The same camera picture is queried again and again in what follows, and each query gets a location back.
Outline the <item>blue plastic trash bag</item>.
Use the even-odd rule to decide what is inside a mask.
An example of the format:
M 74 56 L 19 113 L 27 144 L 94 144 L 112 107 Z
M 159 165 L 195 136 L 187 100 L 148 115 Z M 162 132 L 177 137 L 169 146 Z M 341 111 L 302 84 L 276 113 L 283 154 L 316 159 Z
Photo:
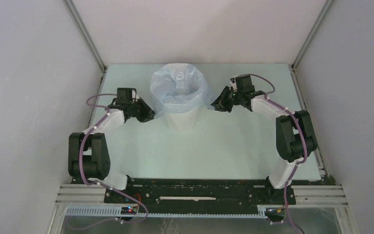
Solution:
M 188 63 L 169 63 L 153 73 L 150 93 L 157 117 L 209 108 L 215 100 L 204 74 Z

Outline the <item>white translucent trash bin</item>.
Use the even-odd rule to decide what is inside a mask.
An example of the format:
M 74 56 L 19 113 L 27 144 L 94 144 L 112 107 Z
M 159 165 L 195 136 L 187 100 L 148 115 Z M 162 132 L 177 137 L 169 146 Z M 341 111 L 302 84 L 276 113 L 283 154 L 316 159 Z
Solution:
M 157 90 L 158 115 L 176 132 L 192 130 L 198 110 L 204 104 L 204 90 L 199 84 L 186 84 L 177 88 L 175 82 L 163 83 Z

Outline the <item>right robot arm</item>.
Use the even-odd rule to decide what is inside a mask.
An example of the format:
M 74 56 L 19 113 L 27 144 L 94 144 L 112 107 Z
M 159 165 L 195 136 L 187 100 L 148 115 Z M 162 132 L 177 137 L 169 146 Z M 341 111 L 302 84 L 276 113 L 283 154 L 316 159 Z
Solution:
M 231 78 L 211 105 L 219 112 L 231 112 L 234 106 L 242 106 L 274 120 L 279 159 L 267 178 L 270 187 L 265 188 L 263 196 L 268 203 L 276 204 L 283 198 L 282 189 L 290 186 L 297 168 L 317 149 L 318 142 L 308 111 L 292 112 L 278 104 L 269 96 L 276 90 L 274 85 L 269 92 L 257 91 L 252 77 L 254 74 Z

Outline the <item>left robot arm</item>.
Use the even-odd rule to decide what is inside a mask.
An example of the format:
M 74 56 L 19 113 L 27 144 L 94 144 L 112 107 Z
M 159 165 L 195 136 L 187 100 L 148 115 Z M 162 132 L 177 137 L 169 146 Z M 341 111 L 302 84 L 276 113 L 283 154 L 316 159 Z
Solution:
M 105 113 L 93 126 L 71 133 L 68 139 L 68 173 L 85 185 L 101 185 L 116 189 L 115 196 L 123 203 L 134 198 L 134 189 L 127 185 L 129 176 L 113 168 L 107 145 L 107 133 L 135 118 L 140 123 L 154 119 L 155 112 L 140 98 L 135 88 L 118 88 L 109 105 L 100 105 Z

